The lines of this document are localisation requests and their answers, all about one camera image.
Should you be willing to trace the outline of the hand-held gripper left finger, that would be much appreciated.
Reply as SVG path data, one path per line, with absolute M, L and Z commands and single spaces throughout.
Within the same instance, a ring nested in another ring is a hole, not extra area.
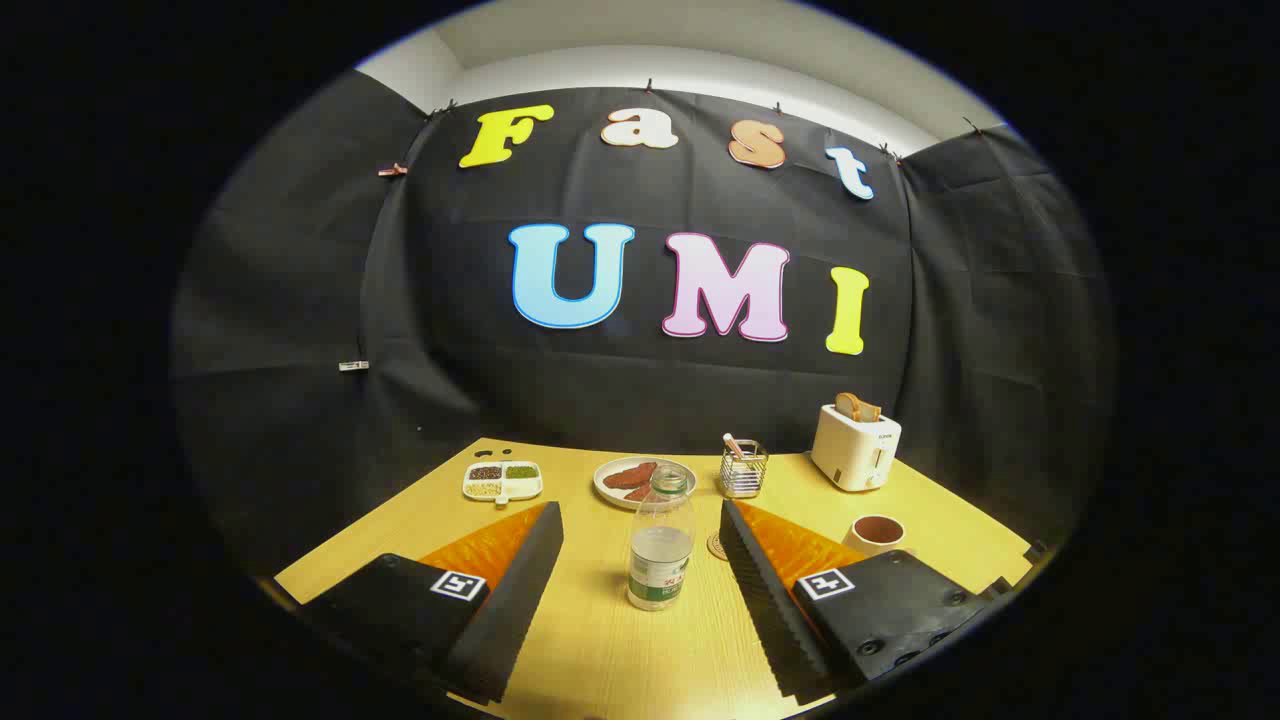
M 396 676 L 497 702 L 563 539 L 561 506 L 538 503 L 421 559 L 381 553 L 302 614 Z

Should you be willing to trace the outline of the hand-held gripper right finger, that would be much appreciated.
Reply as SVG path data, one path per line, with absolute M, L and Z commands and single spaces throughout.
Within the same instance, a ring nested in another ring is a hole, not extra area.
M 1001 596 L 970 592 L 915 556 L 869 559 L 726 500 L 719 539 L 782 696 L 805 705 L 858 688 L 959 632 Z

